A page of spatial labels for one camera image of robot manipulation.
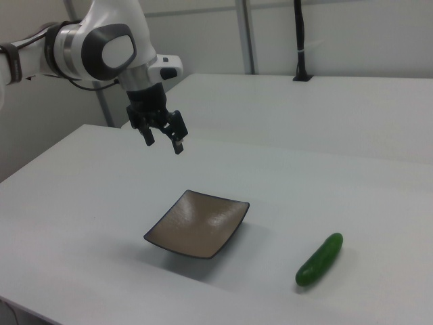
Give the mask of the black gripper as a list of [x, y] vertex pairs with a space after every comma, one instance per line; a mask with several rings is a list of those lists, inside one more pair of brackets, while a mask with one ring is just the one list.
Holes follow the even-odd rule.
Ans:
[[166, 94], [162, 83], [139, 91], [127, 92], [130, 105], [127, 114], [132, 128], [138, 129], [147, 146], [154, 142], [154, 136], [150, 127], [162, 130], [172, 142], [175, 154], [183, 151], [183, 139], [188, 135], [188, 130], [181, 116], [176, 110], [169, 112], [166, 109]]

